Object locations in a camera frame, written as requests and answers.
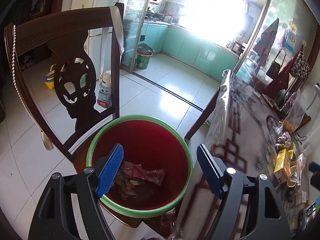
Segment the red bin with green rim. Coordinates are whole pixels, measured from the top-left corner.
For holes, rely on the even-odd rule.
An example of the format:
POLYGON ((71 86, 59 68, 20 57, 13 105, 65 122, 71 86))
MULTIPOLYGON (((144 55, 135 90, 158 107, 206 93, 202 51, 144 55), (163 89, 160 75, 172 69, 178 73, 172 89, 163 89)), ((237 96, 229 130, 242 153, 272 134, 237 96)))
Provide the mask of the red bin with green rim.
POLYGON ((107 156, 115 144, 124 150, 123 161, 145 171, 164 171, 161 185, 147 181, 136 187, 136 197, 123 197, 112 187, 100 201, 128 217, 162 215, 183 199, 193 171, 193 160, 183 138, 167 123, 146 115, 127 115, 112 120, 95 135, 87 151, 86 164, 93 166, 107 156))

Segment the pink heart snack wrapper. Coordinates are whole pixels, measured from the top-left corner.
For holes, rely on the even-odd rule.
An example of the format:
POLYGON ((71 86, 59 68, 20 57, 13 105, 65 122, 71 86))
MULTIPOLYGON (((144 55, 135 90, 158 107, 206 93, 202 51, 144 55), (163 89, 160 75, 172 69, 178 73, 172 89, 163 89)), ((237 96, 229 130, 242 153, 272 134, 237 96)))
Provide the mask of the pink heart snack wrapper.
POLYGON ((137 198, 136 187, 152 183, 161 186, 165 170, 145 170, 141 164, 123 161, 111 187, 116 186, 123 200, 137 198))

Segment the white thermos jug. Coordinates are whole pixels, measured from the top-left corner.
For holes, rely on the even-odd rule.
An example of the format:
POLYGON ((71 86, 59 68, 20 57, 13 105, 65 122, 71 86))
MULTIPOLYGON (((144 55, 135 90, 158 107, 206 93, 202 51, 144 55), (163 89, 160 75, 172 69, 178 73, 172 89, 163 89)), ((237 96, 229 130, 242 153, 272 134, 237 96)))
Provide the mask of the white thermos jug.
POLYGON ((109 108, 112 106, 112 87, 110 70, 105 71, 100 80, 97 103, 99 106, 103 108, 109 108))

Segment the green kitchen trash bin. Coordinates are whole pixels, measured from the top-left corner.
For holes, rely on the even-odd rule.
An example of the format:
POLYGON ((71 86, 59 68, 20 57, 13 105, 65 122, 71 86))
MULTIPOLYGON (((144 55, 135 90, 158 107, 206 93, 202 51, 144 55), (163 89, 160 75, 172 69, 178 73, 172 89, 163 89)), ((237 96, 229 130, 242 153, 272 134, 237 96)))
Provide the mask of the green kitchen trash bin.
POLYGON ((136 65, 137 69, 146 69, 148 67, 150 58, 155 51, 147 44, 141 43, 137 47, 136 51, 136 65))

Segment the dark wooden chair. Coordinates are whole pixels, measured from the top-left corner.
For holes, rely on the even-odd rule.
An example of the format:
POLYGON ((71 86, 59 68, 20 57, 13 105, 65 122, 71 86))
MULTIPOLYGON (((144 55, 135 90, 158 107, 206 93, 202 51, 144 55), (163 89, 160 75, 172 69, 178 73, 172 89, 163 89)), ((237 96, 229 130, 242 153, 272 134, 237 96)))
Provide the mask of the dark wooden chair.
POLYGON ((85 25, 85 12, 76 9, 54 13, 19 26, 12 23, 4 28, 5 48, 17 95, 40 129, 46 149, 56 147, 70 162, 75 155, 70 149, 90 129, 109 116, 119 117, 120 62, 124 51, 124 5, 109 7, 112 23, 111 87, 112 106, 99 112, 95 109, 96 71, 84 49, 90 27, 85 25), (75 120, 75 131, 62 142, 49 127, 34 102, 22 76, 18 57, 38 46, 46 44, 53 53, 55 93, 75 120))

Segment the white refrigerator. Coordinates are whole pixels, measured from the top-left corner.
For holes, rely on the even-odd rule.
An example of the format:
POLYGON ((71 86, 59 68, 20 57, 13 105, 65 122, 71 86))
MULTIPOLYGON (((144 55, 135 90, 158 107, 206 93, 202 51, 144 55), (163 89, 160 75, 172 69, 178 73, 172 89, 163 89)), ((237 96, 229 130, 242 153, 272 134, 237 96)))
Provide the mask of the white refrigerator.
POLYGON ((96 73, 100 68, 110 69, 112 35, 107 36, 105 45, 101 44, 103 38, 103 28, 109 27, 109 33, 112 33, 112 23, 109 7, 117 3, 126 4, 128 0, 72 0, 71 9, 80 9, 88 17, 85 25, 90 27, 89 36, 85 42, 85 51, 91 58, 96 73))

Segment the yellow medicine box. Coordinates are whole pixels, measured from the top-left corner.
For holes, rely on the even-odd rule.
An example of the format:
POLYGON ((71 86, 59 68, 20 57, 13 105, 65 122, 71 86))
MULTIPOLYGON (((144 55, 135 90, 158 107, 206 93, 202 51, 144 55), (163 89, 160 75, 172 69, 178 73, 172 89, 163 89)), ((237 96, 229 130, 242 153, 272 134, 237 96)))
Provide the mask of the yellow medicine box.
POLYGON ((293 157, 293 153, 293 150, 288 150, 286 148, 278 152, 273 175, 279 184, 287 181, 290 176, 291 159, 293 157))

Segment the clear bag of orange snacks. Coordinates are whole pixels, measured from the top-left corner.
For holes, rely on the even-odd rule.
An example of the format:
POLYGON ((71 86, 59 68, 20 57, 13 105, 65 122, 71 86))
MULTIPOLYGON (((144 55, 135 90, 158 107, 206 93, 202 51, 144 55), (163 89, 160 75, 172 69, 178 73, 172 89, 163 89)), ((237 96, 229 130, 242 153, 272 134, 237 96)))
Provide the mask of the clear bag of orange snacks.
POLYGON ((302 122, 308 106, 308 102, 301 90, 298 89, 294 92, 282 107, 285 113, 283 128, 289 133, 293 133, 302 122))

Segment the teal kitchen cabinets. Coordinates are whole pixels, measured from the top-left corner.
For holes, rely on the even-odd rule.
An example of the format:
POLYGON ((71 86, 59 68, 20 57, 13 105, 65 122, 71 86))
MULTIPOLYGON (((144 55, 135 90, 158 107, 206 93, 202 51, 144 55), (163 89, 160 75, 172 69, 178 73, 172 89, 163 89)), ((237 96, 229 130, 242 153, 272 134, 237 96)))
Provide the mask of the teal kitchen cabinets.
POLYGON ((233 70, 239 60, 238 55, 230 50, 201 39, 175 25, 147 21, 143 23, 140 33, 138 26, 138 23, 124 25, 125 53, 121 64, 126 67, 130 66, 136 39, 139 39, 139 44, 148 45, 155 54, 169 55, 217 81, 222 80, 222 72, 225 69, 233 70))

